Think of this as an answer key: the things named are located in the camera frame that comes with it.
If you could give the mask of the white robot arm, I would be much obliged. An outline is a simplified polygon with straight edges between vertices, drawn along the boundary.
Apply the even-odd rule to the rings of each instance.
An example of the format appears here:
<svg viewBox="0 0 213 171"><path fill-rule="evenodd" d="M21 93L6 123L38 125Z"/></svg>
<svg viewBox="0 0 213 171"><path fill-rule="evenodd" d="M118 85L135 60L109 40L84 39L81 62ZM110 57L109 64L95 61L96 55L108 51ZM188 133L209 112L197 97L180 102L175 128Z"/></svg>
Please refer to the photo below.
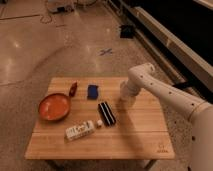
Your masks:
<svg viewBox="0 0 213 171"><path fill-rule="evenodd" d="M172 107L192 124L189 171L213 171L213 104L153 77L151 63L134 66L120 85L122 100L137 96L144 88Z"/></svg>

